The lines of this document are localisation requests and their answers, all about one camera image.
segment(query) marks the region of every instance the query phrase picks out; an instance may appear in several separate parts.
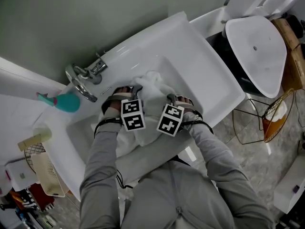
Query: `white cloth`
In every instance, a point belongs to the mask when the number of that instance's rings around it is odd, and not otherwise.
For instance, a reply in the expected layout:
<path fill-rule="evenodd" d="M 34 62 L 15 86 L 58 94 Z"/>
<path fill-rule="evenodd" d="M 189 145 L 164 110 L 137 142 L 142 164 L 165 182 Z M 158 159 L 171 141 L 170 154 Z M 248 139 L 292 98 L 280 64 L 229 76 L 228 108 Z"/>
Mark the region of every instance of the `white cloth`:
<path fill-rule="evenodd" d="M 148 71 L 143 77 L 136 77 L 131 84 L 142 85 L 138 92 L 138 97 L 143 100 L 143 111 L 146 128 L 126 132 L 122 126 L 117 136 L 118 146 L 116 148 L 117 157 L 126 155 L 133 151 L 138 145 L 145 146 L 155 141 L 161 134 L 156 130 L 159 123 L 163 107 L 168 103 L 167 95 L 175 93 L 167 86 L 160 74 L 156 71 Z"/>

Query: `sink basin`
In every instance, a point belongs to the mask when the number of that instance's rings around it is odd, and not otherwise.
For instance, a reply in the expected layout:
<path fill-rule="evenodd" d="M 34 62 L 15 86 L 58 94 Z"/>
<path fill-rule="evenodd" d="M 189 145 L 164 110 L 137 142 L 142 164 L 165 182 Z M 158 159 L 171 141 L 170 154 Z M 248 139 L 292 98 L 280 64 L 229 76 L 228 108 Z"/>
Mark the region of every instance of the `sink basin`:
<path fill-rule="evenodd" d="M 98 97 L 97 102 L 86 100 L 69 84 L 63 93 L 80 96 L 80 109 L 70 114 L 47 108 L 34 126 L 44 123 L 52 131 L 52 138 L 43 145 L 57 172 L 78 199 L 93 142 L 92 126 L 97 123 L 102 103 L 116 87 L 130 84 L 135 76 L 157 71 L 177 94 L 193 99 L 211 127 L 244 99 L 244 92 L 234 76 L 210 44 L 190 25 L 184 12 L 132 36 L 102 59 L 108 65 L 102 73 L 102 82 L 99 85 L 86 82 L 88 89 Z M 175 138 L 161 135 L 155 142 L 118 158 L 116 165 L 124 183 L 128 183 L 156 169 L 191 143 L 192 139 L 184 130 Z"/>
<path fill-rule="evenodd" d="M 228 21 L 225 32 L 242 67 L 238 70 L 237 66 L 233 65 L 231 67 L 235 70 L 231 71 L 244 90 L 256 94 L 256 88 L 266 97 L 276 97 L 287 55 L 284 40 L 276 27 L 265 17 L 252 16 Z"/>

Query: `gray sweatshirt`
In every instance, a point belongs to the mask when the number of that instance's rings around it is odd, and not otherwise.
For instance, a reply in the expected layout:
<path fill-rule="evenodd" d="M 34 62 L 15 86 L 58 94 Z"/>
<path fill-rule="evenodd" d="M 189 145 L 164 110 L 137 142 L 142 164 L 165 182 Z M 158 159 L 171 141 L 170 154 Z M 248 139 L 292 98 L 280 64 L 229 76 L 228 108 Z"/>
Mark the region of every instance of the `gray sweatshirt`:
<path fill-rule="evenodd" d="M 201 119 L 186 113 L 183 121 L 191 120 Z M 90 149 L 80 187 L 81 229 L 120 228 L 115 165 L 120 128 L 114 123 L 101 126 Z M 229 148 L 203 124 L 188 130 L 204 157 L 208 178 L 180 162 L 165 163 L 143 176 L 133 189 L 134 197 L 121 228 L 273 228 L 268 209 Z"/>

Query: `chrome faucet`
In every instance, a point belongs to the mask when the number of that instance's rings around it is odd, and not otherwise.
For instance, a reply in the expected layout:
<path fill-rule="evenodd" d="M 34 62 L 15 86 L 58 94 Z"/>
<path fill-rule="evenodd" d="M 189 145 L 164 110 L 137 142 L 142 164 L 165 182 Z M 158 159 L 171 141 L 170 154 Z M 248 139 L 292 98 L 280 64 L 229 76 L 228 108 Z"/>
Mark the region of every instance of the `chrome faucet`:
<path fill-rule="evenodd" d="M 85 98 L 87 98 L 91 102 L 96 102 L 97 97 L 90 93 L 90 91 L 80 81 L 77 75 L 79 74 L 82 78 L 88 80 L 89 82 L 92 82 L 94 85 L 98 85 L 101 83 L 102 81 L 101 72 L 107 69 L 108 66 L 106 65 L 106 63 L 103 61 L 103 59 L 100 57 L 98 53 L 96 53 L 96 55 L 100 58 L 100 60 L 91 70 L 88 68 L 83 69 L 77 66 L 76 64 L 68 65 L 65 69 L 69 81 Z"/>

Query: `black strap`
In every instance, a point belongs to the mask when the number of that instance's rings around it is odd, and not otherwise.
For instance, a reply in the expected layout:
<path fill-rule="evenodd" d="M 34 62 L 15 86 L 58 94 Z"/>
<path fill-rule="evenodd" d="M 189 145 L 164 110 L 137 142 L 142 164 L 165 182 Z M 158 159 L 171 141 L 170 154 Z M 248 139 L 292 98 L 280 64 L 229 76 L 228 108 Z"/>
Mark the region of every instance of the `black strap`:
<path fill-rule="evenodd" d="M 95 130 L 94 130 L 94 138 L 95 138 L 95 134 L 96 134 L 96 131 L 97 129 L 101 126 L 101 125 L 104 125 L 104 124 L 107 124 L 107 123 L 119 123 L 119 124 L 123 124 L 123 121 L 121 118 L 111 118 L 111 119 L 107 119 L 107 120 L 102 120 L 101 122 L 99 122 L 96 127 L 95 127 Z"/>
<path fill-rule="evenodd" d="M 210 132 L 212 134 L 214 134 L 212 128 L 206 122 L 204 122 L 202 120 L 193 120 L 193 121 L 182 122 L 180 124 L 180 128 L 179 129 L 182 130 L 183 126 L 185 126 L 185 125 L 196 125 L 196 124 L 204 124 L 204 125 L 206 125 L 209 128 Z"/>

